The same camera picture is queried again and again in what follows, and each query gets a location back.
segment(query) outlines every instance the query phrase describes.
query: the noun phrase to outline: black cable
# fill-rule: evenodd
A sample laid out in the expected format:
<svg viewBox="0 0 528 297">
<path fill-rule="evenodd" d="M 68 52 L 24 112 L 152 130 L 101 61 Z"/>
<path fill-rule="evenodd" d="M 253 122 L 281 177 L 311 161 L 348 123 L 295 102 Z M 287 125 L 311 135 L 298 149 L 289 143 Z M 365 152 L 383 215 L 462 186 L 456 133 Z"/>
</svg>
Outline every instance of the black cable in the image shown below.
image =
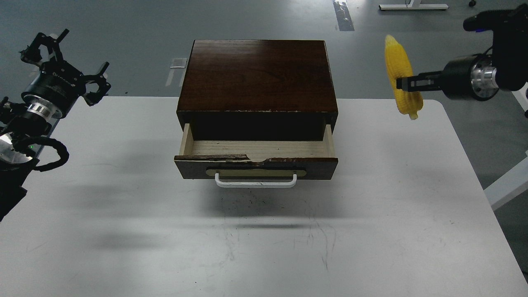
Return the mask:
<svg viewBox="0 0 528 297">
<path fill-rule="evenodd" d="M 66 164 L 66 162 L 70 158 L 68 149 L 66 148 L 64 144 L 62 144 L 60 141 L 56 139 L 47 138 L 43 136 L 23 138 L 13 143 L 13 148 L 17 151 L 24 151 L 31 144 L 51 146 L 57 151 L 57 154 L 59 155 L 59 159 L 57 161 L 48 163 L 46 165 L 36 166 L 33 170 L 37 170 L 40 172 L 49 171 L 49 170 L 58 168 L 60 166 L 63 166 L 64 164 Z"/>
<path fill-rule="evenodd" d="M 488 52 L 489 52 L 492 48 L 493 48 L 493 46 L 492 46 L 492 47 L 489 47 L 489 49 L 487 49 L 487 50 L 484 52 L 484 55 L 487 55 Z"/>
</svg>

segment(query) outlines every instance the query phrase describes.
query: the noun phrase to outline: metal cylinder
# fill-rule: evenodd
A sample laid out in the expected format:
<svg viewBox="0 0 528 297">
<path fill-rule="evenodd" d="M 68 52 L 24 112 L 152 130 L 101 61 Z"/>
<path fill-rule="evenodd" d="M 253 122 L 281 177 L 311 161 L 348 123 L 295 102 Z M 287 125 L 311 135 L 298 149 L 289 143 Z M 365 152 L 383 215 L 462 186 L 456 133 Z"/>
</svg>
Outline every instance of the metal cylinder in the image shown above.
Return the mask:
<svg viewBox="0 0 528 297">
<path fill-rule="evenodd" d="M 471 55 L 449 61 L 440 75 L 440 84 L 450 99 L 486 101 L 498 92 L 495 74 L 488 56 Z"/>
</svg>

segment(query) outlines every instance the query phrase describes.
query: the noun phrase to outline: white table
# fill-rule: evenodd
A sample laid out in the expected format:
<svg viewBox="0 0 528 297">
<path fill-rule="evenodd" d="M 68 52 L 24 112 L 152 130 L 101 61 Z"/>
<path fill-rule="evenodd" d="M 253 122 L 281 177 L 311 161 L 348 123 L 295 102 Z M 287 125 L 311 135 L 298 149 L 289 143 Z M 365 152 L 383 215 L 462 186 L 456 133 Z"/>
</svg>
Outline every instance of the white table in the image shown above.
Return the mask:
<svg viewBox="0 0 528 297">
<path fill-rule="evenodd" d="M 334 178 L 276 190 L 183 180 L 176 103 L 73 108 L 0 224 L 0 296 L 528 295 L 438 102 L 339 100 Z"/>
</svg>

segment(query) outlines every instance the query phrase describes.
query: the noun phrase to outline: open drawer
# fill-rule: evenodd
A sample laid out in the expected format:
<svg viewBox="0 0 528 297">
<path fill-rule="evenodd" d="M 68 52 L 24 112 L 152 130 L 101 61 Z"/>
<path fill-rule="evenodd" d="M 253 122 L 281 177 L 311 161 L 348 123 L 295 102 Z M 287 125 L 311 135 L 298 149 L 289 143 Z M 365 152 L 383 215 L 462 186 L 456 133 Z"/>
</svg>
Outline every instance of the open drawer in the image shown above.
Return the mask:
<svg viewBox="0 0 528 297">
<path fill-rule="evenodd" d="M 194 140 L 186 123 L 174 162 L 185 179 L 329 180 L 337 166 L 330 124 L 321 141 L 216 141 Z"/>
</svg>

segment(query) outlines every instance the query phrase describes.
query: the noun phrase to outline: drawer front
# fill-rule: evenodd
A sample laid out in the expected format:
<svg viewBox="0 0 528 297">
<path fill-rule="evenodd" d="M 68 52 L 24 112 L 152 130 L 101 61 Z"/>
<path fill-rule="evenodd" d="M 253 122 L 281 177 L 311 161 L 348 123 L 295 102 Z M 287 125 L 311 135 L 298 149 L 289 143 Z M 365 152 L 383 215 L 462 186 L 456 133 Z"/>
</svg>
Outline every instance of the drawer front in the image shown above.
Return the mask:
<svg viewBox="0 0 528 297">
<path fill-rule="evenodd" d="M 246 155 L 203 155 L 174 157 L 174 162 L 185 179 L 214 179 L 212 172 L 219 171 L 223 179 L 291 179 L 277 172 L 295 172 L 298 179 L 329 180 L 337 166 L 335 157 L 269 158 L 253 162 Z M 262 174 L 244 173 L 244 170 L 258 169 Z"/>
</svg>

